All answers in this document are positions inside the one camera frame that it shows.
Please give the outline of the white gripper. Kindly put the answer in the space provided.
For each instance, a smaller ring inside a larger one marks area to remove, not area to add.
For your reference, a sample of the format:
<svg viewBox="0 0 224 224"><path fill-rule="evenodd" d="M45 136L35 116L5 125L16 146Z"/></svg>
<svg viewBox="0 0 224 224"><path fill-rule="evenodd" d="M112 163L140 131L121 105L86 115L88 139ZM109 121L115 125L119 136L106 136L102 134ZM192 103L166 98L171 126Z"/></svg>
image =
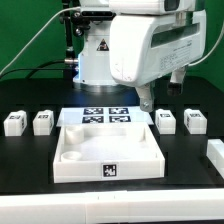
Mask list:
<svg viewBox="0 0 224 224"><path fill-rule="evenodd" d="M205 11L194 12L192 23L182 27L176 27L175 15L116 16L109 41L112 77L123 85L141 86L136 88L140 109L152 112L154 85L149 82L173 71L167 93L181 95L186 75L183 66L203 55L205 31Z"/></svg>

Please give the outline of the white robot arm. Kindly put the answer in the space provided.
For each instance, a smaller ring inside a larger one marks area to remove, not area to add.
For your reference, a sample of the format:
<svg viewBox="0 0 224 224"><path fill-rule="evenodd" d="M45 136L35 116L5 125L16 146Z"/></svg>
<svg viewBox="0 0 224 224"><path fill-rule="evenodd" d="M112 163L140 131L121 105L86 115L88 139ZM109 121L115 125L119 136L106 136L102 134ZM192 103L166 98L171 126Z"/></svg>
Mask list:
<svg viewBox="0 0 224 224"><path fill-rule="evenodd" d="M205 49L205 0L79 0L74 34L84 37L76 85L91 91L136 89L151 112L154 81L171 76L167 92L182 93L187 67Z"/></svg>

